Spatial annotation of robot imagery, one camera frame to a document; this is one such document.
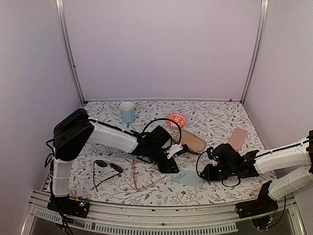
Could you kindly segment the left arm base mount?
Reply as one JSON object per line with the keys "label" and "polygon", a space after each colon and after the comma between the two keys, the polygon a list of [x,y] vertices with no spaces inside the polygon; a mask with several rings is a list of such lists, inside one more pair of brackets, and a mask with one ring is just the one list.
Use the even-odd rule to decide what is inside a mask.
{"label": "left arm base mount", "polygon": [[89,213],[89,199],[78,197],[71,199],[69,195],[65,197],[50,196],[47,208],[59,214],[72,215],[80,218],[87,218]]}

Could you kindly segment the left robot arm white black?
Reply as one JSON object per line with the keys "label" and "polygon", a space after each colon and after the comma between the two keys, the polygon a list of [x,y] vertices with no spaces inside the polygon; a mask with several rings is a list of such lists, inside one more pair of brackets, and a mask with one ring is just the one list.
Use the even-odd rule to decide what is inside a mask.
{"label": "left robot arm white black", "polygon": [[61,212],[69,212],[73,203],[68,196],[68,184],[71,166],[87,143],[101,144],[119,149],[137,157],[148,158],[155,163],[161,173],[179,172],[173,156],[182,150],[182,146],[171,144],[171,135],[161,126],[152,131],[141,132],[121,128],[92,119],[85,109],[79,108],[53,129],[53,138],[46,142],[52,151],[53,203]]}

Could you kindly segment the brown striped glasses case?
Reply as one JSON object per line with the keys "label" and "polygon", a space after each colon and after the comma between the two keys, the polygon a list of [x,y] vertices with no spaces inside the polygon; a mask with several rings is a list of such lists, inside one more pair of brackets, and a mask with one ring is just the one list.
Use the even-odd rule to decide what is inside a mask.
{"label": "brown striped glasses case", "polygon": [[180,140],[180,144],[186,144],[189,148],[189,152],[195,154],[200,154],[206,148],[206,142],[204,140],[184,129],[182,129],[181,135],[178,132],[173,139],[175,143],[178,143]]}

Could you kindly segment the blue cleaning cloth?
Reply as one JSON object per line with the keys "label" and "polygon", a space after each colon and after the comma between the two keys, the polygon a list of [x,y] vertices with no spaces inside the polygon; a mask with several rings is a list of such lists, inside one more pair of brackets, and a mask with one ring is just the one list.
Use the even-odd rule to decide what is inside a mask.
{"label": "blue cleaning cloth", "polygon": [[172,181],[180,185],[194,188],[202,188],[204,184],[204,179],[200,178],[196,173],[183,170],[173,174]]}

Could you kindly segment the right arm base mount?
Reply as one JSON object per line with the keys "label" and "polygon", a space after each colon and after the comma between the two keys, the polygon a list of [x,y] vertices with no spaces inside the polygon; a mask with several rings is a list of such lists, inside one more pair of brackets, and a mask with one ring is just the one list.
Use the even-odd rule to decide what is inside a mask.
{"label": "right arm base mount", "polygon": [[[236,204],[235,212],[239,215],[239,218],[257,216],[268,212],[277,212],[277,202],[268,195],[268,189],[271,183],[272,181],[268,181],[262,185],[257,199]],[[253,219],[251,222],[254,228],[265,230],[271,226],[272,221],[273,216],[267,215]]]}

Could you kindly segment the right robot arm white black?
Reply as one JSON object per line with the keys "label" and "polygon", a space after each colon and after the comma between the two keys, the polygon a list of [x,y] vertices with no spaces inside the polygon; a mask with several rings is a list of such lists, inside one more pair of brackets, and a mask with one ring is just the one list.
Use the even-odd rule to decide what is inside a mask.
{"label": "right robot arm white black", "polygon": [[289,193],[300,190],[313,182],[313,132],[307,137],[270,150],[254,150],[241,156],[230,144],[210,147],[205,153],[215,164],[207,164],[198,176],[206,181],[222,182],[229,177],[238,179],[258,177],[269,171],[296,166],[289,174],[262,185],[258,199],[253,202],[256,213],[264,213]]}

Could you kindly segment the clear pink frame glasses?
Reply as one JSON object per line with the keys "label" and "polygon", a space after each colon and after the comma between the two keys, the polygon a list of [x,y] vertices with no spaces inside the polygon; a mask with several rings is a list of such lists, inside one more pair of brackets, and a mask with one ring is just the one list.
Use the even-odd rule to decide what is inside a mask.
{"label": "clear pink frame glasses", "polygon": [[154,164],[133,160],[132,176],[136,191],[145,191],[166,178]]}

